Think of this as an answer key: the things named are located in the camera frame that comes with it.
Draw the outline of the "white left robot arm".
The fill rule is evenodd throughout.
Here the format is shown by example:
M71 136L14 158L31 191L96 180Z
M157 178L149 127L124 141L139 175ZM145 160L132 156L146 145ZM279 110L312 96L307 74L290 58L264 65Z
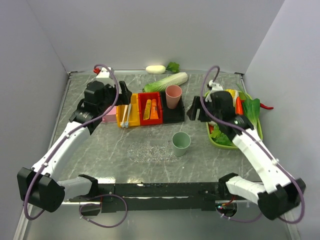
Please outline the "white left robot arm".
M18 188L24 205L31 204L52 213L65 200L82 196L93 201L98 197L96 178L80 174L60 181L59 177L77 148L102 122L102 114L113 106L129 104L131 96L132 92L124 81L114 86L97 80L87 84L84 98L54 145L31 168L23 167L18 172Z

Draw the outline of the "clear textured acrylic tray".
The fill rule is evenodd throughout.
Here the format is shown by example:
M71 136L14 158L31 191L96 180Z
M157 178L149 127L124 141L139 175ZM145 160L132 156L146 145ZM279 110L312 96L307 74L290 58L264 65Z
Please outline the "clear textured acrylic tray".
M127 149L127 156L135 163L174 163L180 160L173 154L170 140L133 142Z

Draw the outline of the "pink plastic cup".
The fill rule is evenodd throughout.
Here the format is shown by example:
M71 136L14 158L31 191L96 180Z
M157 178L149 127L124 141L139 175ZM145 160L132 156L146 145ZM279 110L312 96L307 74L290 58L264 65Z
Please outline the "pink plastic cup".
M182 89L178 85L170 85L165 90L166 104L169 109L175 109L182 95Z

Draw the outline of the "mint green plastic cup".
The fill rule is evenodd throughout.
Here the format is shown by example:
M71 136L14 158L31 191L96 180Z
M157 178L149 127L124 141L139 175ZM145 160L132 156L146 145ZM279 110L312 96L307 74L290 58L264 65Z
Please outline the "mint green plastic cup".
M177 157L183 156L191 144L191 137L183 131L176 132L172 136L173 154Z

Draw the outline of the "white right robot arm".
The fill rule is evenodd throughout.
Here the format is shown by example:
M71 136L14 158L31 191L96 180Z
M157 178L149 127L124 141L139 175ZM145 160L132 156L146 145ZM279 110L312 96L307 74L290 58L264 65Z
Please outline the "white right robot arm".
M229 92L216 91L208 97L210 100L206 101L203 96L195 96L187 116L193 121L200 112L198 119L201 122L215 122L220 132L245 155L261 180L256 183L229 173L219 179L219 195L223 199L233 195L245 198L257 204L269 220L301 207L300 216L292 221L299 223L305 215L306 184L301 178L293 178L263 144L248 112L249 109L253 112L260 109L258 100L247 98L243 103L243 114L237 114Z

